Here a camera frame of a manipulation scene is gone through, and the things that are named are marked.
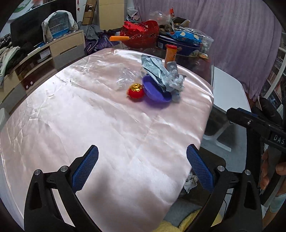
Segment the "person's right hand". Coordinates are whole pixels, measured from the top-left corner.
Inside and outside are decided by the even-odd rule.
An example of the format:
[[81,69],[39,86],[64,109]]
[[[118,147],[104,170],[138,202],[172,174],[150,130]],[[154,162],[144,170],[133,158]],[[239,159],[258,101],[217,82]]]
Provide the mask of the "person's right hand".
[[262,156],[263,162],[261,165],[261,176],[259,183],[262,190],[265,190],[269,185],[269,182],[272,179],[274,173],[277,173],[280,176],[285,176],[285,162],[277,164],[274,169],[274,164],[270,161],[271,155],[269,151],[271,150],[267,148]]

